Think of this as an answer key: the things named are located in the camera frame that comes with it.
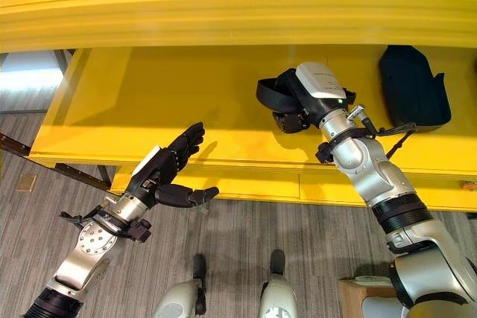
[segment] black bag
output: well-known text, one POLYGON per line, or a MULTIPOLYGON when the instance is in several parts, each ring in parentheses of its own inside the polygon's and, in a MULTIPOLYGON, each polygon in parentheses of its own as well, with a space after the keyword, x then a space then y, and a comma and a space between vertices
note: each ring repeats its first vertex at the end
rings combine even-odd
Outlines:
POLYGON ((432 76, 426 57, 409 45, 389 45, 379 60, 382 91, 391 123, 414 122, 417 131, 450 121, 444 73, 432 76))

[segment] black cable tie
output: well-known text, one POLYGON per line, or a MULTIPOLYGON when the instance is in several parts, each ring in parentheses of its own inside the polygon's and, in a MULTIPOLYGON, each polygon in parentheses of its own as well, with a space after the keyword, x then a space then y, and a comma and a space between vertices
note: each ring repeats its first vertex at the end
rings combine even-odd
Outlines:
POLYGON ((412 133, 416 132, 415 130, 410 130, 407 132, 397 143, 386 153, 386 157, 391 159, 391 157, 396 153, 398 149, 402 147, 404 141, 411 136, 412 133))

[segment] gray carpet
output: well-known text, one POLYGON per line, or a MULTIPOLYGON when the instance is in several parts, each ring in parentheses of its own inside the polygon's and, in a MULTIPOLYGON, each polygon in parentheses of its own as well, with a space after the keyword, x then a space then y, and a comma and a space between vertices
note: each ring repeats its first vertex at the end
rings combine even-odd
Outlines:
MULTIPOLYGON (((5 115, 1 131, 31 144, 41 120, 5 115)), ((5 152, 0 186, 0 317, 17 317, 75 244, 78 231, 59 211, 86 213, 104 193, 5 152), (38 175, 33 192, 14 191, 20 174, 38 175)), ((477 261, 475 224, 462 213, 437 216, 477 261)), ((150 317, 168 287, 189 279, 196 252, 209 264, 206 317, 256 317, 269 255, 281 248, 302 317, 338 318, 337 280, 385 275, 391 260, 366 209, 216 200, 208 215, 157 206, 146 218, 153 235, 127 244, 79 317, 150 317)))

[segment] black strap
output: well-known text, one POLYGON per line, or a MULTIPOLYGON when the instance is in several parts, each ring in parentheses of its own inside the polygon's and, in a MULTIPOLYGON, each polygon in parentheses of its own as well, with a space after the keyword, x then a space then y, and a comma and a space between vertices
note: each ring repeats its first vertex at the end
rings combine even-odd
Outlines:
POLYGON ((261 104, 279 113, 303 111, 301 103, 291 95, 276 90, 276 78, 260 80, 256 87, 256 97, 261 104))

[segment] robotic hand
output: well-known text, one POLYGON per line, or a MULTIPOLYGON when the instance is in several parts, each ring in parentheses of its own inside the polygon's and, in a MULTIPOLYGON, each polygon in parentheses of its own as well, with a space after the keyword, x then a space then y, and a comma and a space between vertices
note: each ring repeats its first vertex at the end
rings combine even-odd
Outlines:
POLYGON ((84 217, 62 212, 61 217, 81 232, 45 290, 26 313, 26 318, 74 318, 87 293, 104 275, 110 261, 125 245, 125 239, 145 242, 151 224, 141 219, 157 203, 180 208, 210 201, 218 189, 193 190, 171 184, 189 157, 199 151, 205 131, 197 123, 177 137, 169 147, 155 147, 139 163, 126 191, 113 203, 96 206, 84 217))
POLYGON ((323 64, 302 63, 278 78, 260 80, 257 98, 285 133, 311 124, 327 142, 316 154, 345 173, 370 207, 386 234, 389 250, 397 255, 391 280, 409 317, 477 317, 477 269, 461 253, 444 225, 435 220, 402 171, 389 162, 415 130, 408 124, 377 130, 358 105, 348 112, 356 94, 342 89, 323 64), (358 127, 355 119, 364 127, 358 127), (377 136, 404 133, 385 154, 377 136))

